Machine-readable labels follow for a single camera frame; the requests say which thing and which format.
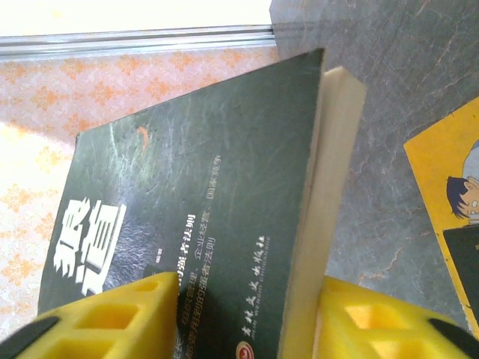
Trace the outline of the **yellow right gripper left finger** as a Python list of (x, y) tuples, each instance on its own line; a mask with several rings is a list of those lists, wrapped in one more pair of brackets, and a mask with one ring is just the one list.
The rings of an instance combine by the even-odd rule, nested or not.
[(1, 342), (2, 358), (172, 358), (177, 274), (162, 272), (57, 307)]

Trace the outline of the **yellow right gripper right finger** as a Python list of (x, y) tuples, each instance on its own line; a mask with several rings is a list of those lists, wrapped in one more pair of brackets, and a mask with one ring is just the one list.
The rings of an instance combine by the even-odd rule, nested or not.
[(317, 358), (477, 358), (478, 339), (442, 314), (326, 276)]

